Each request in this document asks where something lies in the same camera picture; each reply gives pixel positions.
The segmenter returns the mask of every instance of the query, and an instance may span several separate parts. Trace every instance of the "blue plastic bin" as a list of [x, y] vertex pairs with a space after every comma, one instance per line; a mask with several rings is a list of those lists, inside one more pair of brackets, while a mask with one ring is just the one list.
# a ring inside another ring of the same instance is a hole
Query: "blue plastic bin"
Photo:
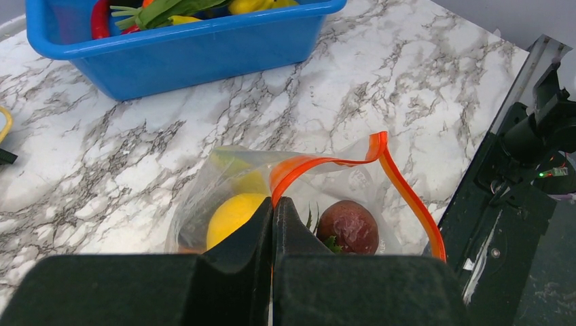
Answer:
[[[226, 16], [92, 40], [96, 0], [26, 0], [28, 40], [42, 56], [70, 60], [119, 101], [306, 60], [326, 15], [346, 0]], [[113, 34], [119, 31], [110, 23]]]

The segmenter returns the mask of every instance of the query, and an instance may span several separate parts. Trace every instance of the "screw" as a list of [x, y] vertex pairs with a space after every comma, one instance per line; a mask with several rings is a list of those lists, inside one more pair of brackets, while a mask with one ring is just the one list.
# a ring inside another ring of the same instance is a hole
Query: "screw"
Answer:
[[494, 248], [490, 251], [490, 254], [492, 255], [493, 258], [498, 258], [500, 257], [500, 250]]

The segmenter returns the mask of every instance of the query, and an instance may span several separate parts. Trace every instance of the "orange bag seal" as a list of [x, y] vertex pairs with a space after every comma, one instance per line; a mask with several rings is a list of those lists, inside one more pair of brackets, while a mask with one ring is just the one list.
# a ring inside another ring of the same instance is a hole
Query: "orange bag seal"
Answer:
[[370, 146], [368, 147], [368, 152], [366, 153], [364, 161], [323, 158], [312, 155], [301, 155], [282, 161], [280, 164], [275, 166], [270, 173], [272, 205], [273, 207], [276, 207], [276, 204], [286, 189], [288, 189], [288, 187], [298, 179], [298, 177], [315, 166], [331, 162], [351, 167], [372, 163], [376, 160], [380, 162], [382, 169], [392, 181], [394, 187], [398, 189], [402, 198], [404, 198], [406, 203], [408, 203], [408, 206], [410, 206], [410, 209], [412, 209], [420, 221], [420, 224], [424, 227], [430, 240], [432, 255], [442, 261], [446, 261], [446, 249], [444, 248], [444, 241], [442, 240], [440, 230], [436, 226], [436, 222], [434, 222], [432, 215], [430, 215], [430, 212], [422, 200], [420, 200], [418, 195], [414, 193], [414, 190], [412, 190], [410, 185], [408, 185], [408, 182], [406, 182], [404, 177], [402, 177], [400, 170], [394, 163], [392, 155], [388, 150], [388, 133], [385, 131], [370, 135]]

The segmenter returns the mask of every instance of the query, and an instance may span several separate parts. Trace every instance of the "plastic bag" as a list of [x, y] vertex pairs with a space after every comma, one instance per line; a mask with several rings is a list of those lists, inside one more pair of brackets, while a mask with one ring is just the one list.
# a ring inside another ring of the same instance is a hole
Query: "plastic bag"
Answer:
[[322, 212], [335, 202], [352, 200], [376, 220], [380, 245], [376, 254], [400, 254], [394, 231], [382, 216], [378, 190], [382, 172], [392, 181], [422, 223], [432, 254], [446, 260], [444, 243], [426, 206], [401, 176], [388, 151], [388, 134], [379, 132], [326, 157], [281, 151], [251, 151], [240, 146], [214, 149], [198, 172], [190, 194], [170, 225], [166, 250], [206, 251], [206, 233], [214, 212], [239, 194], [292, 198], [302, 223], [312, 231]]

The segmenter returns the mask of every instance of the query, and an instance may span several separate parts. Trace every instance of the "gray marble vein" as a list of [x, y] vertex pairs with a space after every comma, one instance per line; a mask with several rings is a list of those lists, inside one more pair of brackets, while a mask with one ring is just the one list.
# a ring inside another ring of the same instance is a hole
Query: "gray marble vein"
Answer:
[[[25, 33], [0, 43], [0, 105], [15, 124], [0, 167], [0, 309], [46, 255], [159, 252], [182, 189], [212, 148], [329, 153], [388, 130], [439, 220], [526, 52], [428, 0], [350, 0], [302, 64], [135, 101], [107, 98]], [[405, 253], [422, 227], [384, 177]]]

